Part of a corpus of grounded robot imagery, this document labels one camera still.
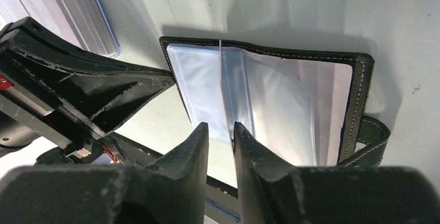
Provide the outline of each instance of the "red light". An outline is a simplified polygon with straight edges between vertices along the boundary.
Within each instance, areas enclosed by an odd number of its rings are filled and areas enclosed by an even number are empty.
[[[12,87],[12,83],[8,82],[3,76],[0,75],[0,91],[6,90]]]

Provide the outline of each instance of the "brown spot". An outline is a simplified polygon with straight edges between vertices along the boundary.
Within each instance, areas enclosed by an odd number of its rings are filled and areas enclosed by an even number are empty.
[[[416,92],[418,92],[420,90],[420,84],[418,84],[416,87],[414,87],[412,89],[412,94],[415,94]]]

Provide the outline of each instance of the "wallet strap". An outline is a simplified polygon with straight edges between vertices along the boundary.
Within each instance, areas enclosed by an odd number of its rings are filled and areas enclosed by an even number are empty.
[[[390,130],[379,120],[363,115],[357,136],[356,141],[366,146],[342,160],[338,166],[378,166],[382,162]]]

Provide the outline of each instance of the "table surface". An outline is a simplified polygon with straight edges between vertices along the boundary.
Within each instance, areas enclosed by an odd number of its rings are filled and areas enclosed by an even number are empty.
[[[440,189],[440,0],[100,2],[121,44],[118,59],[146,66],[168,69],[158,42],[162,35],[371,54],[375,68],[365,113],[392,131],[382,165],[415,167]],[[191,131],[176,86],[117,130],[160,153]],[[21,164],[32,164],[49,147],[39,139],[2,160],[27,156]],[[230,145],[210,140],[209,149],[208,174],[236,187]]]

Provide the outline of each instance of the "clear plastic box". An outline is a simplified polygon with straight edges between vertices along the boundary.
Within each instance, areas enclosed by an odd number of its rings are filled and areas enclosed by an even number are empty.
[[[121,52],[98,0],[0,0],[0,29],[26,16],[84,50],[110,58]]]

